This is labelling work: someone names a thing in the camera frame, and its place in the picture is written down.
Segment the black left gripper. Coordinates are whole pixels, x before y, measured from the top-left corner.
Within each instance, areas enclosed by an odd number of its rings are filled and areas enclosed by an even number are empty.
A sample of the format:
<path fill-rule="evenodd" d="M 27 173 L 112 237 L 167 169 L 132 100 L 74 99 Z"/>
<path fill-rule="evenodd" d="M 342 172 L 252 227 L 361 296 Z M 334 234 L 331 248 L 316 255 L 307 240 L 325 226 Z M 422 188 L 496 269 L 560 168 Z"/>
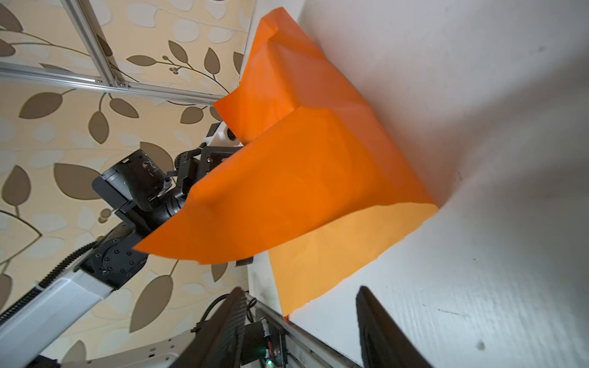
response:
<path fill-rule="evenodd" d="M 137 150 L 98 176 L 92 188 L 127 224 L 162 225 L 181 210 L 192 186 L 239 150 L 202 144 L 181 153 L 168 172 Z"/>

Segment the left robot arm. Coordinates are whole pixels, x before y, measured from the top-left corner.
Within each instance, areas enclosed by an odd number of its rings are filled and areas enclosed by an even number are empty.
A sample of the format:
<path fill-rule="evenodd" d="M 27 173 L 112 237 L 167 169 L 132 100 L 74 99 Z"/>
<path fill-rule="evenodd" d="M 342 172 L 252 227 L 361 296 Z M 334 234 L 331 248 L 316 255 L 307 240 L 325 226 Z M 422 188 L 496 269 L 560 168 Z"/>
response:
<path fill-rule="evenodd" d="M 70 254 L 1 315 L 1 365 L 25 367 L 146 264 L 137 245 L 184 206 L 190 189 L 239 147 L 201 144 L 164 173 L 137 150 L 92 182 L 121 223 Z"/>

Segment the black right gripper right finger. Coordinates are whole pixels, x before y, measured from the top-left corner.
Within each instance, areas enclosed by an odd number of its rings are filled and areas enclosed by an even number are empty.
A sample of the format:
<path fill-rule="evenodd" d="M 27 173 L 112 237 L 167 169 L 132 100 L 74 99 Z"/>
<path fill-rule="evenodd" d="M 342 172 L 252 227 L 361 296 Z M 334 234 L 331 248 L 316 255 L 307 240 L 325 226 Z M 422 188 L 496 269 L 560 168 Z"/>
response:
<path fill-rule="evenodd" d="M 433 367 L 368 287 L 360 287 L 356 308 L 364 367 Z"/>

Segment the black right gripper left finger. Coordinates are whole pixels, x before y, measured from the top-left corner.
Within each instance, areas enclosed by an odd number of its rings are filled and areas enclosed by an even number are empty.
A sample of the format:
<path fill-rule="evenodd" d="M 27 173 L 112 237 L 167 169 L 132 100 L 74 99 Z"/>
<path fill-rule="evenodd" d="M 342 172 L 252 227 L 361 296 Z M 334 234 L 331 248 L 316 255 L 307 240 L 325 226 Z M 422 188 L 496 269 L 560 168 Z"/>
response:
<path fill-rule="evenodd" d="M 171 367 L 240 367 L 246 310 L 245 292 L 233 289 Z"/>

